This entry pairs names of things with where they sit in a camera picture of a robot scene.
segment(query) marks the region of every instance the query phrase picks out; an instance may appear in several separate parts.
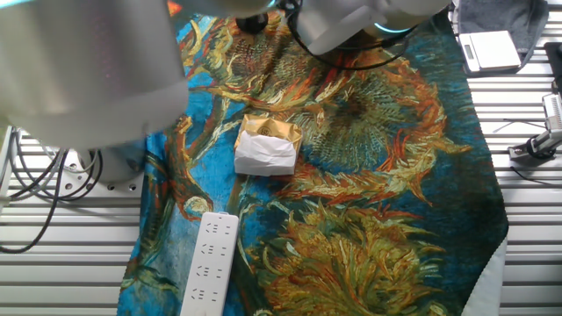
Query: crumpled paper bundle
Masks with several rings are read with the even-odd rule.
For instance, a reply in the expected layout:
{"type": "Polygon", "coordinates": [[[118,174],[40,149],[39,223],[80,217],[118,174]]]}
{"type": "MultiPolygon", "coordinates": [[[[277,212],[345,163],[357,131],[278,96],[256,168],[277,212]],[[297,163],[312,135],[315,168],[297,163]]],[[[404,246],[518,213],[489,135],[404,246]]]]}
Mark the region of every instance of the crumpled paper bundle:
{"type": "Polygon", "coordinates": [[[234,144],[234,169],[251,176],[293,175],[301,143],[300,127],[246,114],[234,144]]]}

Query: sunflower pattern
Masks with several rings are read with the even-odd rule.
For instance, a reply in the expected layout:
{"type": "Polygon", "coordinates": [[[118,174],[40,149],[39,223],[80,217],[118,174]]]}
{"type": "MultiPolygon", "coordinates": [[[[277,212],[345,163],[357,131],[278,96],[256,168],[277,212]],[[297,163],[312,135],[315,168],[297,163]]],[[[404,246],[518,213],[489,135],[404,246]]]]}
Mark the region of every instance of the sunflower pattern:
{"type": "Polygon", "coordinates": [[[189,308],[201,216],[229,212],[241,227],[225,315],[460,315],[508,225],[446,17],[421,25],[398,60],[352,72],[303,52],[279,12],[256,36],[181,3],[169,12],[190,103],[147,140],[119,314],[189,308]],[[234,173],[246,113],[303,128],[294,176],[234,173]]]}

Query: metal grating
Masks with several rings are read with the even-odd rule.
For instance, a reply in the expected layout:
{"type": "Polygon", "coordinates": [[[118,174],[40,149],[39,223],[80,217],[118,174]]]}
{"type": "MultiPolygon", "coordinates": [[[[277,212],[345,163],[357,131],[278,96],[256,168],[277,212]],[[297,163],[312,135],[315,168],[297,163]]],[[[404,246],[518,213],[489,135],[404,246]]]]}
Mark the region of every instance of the metal grating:
{"type": "MultiPolygon", "coordinates": [[[[549,4],[549,23],[530,64],[518,75],[469,80],[511,223],[501,316],[562,315],[562,158],[520,168],[552,186],[522,180],[509,169],[507,147],[543,130],[503,121],[544,122],[542,97],[550,93],[552,78],[543,45],[562,42],[562,0],[549,4]]],[[[38,175],[48,158],[36,140],[24,143],[38,175]]],[[[69,175],[65,181],[79,183],[69,175]]],[[[134,183],[140,188],[141,178],[134,183]]],[[[0,315],[115,315],[119,284],[139,232],[141,191],[128,185],[111,191],[98,185],[84,200],[60,205],[39,246],[24,255],[0,255],[0,315]]],[[[11,179],[8,193],[17,189],[11,179]]],[[[32,240],[48,206],[30,198],[4,207],[0,241],[21,247],[32,240]]]]}

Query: gold foil wrapper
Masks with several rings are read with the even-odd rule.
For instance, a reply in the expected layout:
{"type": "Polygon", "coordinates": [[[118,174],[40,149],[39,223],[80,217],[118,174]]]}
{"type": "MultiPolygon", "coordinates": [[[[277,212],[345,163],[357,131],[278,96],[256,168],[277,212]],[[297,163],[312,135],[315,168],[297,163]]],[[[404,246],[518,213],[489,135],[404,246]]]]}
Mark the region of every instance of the gold foil wrapper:
{"type": "Polygon", "coordinates": [[[297,154],[299,154],[300,144],[302,143],[302,129],[293,123],[246,114],[242,120],[238,138],[236,138],[234,144],[234,150],[238,148],[243,131],[246,131],[246,133],[250,135],[260,134],[263,136],[277,137],[282,140],[289,140],[295,147],[297,154]]]}

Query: white power strip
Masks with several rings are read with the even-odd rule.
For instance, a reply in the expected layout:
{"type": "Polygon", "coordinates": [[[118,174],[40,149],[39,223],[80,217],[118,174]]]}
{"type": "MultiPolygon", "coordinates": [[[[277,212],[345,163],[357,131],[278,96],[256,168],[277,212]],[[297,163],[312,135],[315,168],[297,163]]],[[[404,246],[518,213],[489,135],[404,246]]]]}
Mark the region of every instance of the white power strip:
{"type": "Polygon", "coordinates": [[[222,316],[237,233],[236,216],[203,214],[180,316],[222,316]]]}

